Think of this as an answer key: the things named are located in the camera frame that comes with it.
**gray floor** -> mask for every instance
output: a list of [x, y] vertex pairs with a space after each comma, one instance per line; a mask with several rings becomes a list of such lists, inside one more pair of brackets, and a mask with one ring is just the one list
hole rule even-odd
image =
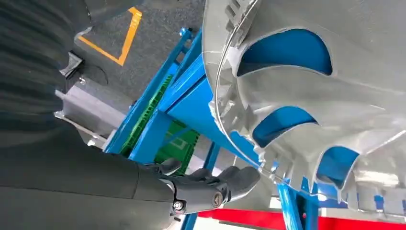
[[[104, 84], [131, 100], [137, 100], [177, 44], [180, 28], [199, 30], [203, 21], [204, 2], [146, 0], [137, 7], [142, 12], [142, 18], [123, 67], [77, 40], [73, 51], [89, 66], [84, 71], [85, 77]], [[84, 37], [119, 57], [131, 17], [131, 13], [125, 12], [94, 26]]]

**blue steel beam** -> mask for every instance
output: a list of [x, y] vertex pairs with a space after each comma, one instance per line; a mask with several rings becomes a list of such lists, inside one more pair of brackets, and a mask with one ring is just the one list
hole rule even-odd
[[154, 163], [155, 156], [161, 148], [171, 123], [172, 118], [170, 116], [156, 110], [128, 158], [141, 164]]
[[191, 32], [185, 30], [182, 33], [182, 37], [176, 47], [169, 54], [168, 58], [159, 69], [155, 77], [152, 79], [150, 84], [145, 89], [142, 96], [138, 99], [136, 104], [131, 108], [130, 112], [121, 123], [120, 127], [117, 129], [116, 134], [113, 136], [110, 143], [107, 145], [105, 152], [107, 153], [119, 153], [123, 144], [127, 141], [133, 127], [137, 123], [143, 111], [149, 104], [152, 96], [159, 89], [162, 82], [165, 80], [168, 73], [175, 73], [178, 66], [175, 64], [176, 58], [183, 50], [184, 44], [187, 40], [191, 38]]
[[[204, 161], [203, 168], [212, 171], [214, 169], [217, 156], [220, 152], [220, 146], [216, 143], [212, 143], [209, 152], [207, 154], [206, 160]], [[181, 230], [193, 230], [196, 223], [197, 213], [188, 214], [183, 221]]]
[[296, 202], [296, 193], [285, 184], [277, 184], [286, 230], [303, 230]]

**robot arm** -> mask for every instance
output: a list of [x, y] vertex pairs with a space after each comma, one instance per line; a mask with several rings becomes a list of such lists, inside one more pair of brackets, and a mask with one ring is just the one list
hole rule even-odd
[[1, 229], [163, 229], [171, 215], [216, 208], [258, 181], [255, 169], [234, 167], [165, 176], [88, 148], [54, 117], [75, 34], [141, 2], [0, 0]]

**cast metal component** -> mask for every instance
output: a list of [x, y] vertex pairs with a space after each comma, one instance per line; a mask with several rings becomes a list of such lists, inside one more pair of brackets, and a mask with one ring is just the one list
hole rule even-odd
[[[255, 6], [248, 14], [248, 11], [253, 4], [255, 4]], [[233, 46], [239, 46], [247, 36], [259, 7], [260, 2], [255, 2], [255, 0], [230, 0], [230, 4], [226, 6], [226, 14], [230, 19], [227, 23], [226, 29], [230, 32], [233, 31], [238, 27], [238, 24], [241, 23], [242, 19], [247, 17], [243, 24], [240, 25], [240, 28], [232, 41]]]
[[[219, 12], [232, 7], [224, 1], [208, 0], [203, 57], [213, 91], [217, 69], [222, 67], [218, 93], [221, 121], [216, 118], [215, 103], [210, 103], [215, 121], [227, 132], [236, 130], [253, 143], [263, 172], [272, 179], [290, 179], [290, 186], [300, 190], [304, 175], [310, 191], [314, 182], [333, 184], [340, 200], [348, 198], [350, 208], [404, 216], [406, 111], [399, 105], [405, 101], [406, 31], [399, 23], [404, 14], [398, 9], [405, 4], [263, 1], [245, 40], [238, 47], [224, 48], [229, 32], [222, 25], [230, 28], [228, 19], [232, 18]], [[238, 20], [231, 22], [234, 29]], [[306, 29], [322, 39], [330, 53], [331, 76], [299, 66], [271, 66], [236, 77], [249, 47], [291, 29]], [[228, 54], [222, 65], [224, 50]], [[284, 130], [261, 148], [253, 139], [253, 130], [286, 106], [305, 110], [316, 123]], [[334, 146], [360, 155], [342, 184], [316, 175], [324, 153]], [[384, 198], [383, 211], [374, 205], [376, 195]]]

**blue support stand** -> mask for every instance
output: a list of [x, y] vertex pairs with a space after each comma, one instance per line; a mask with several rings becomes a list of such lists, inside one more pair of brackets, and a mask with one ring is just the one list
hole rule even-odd
[[285, 184], [277, 184], [287, 230], [316, 230], [318, 205]]

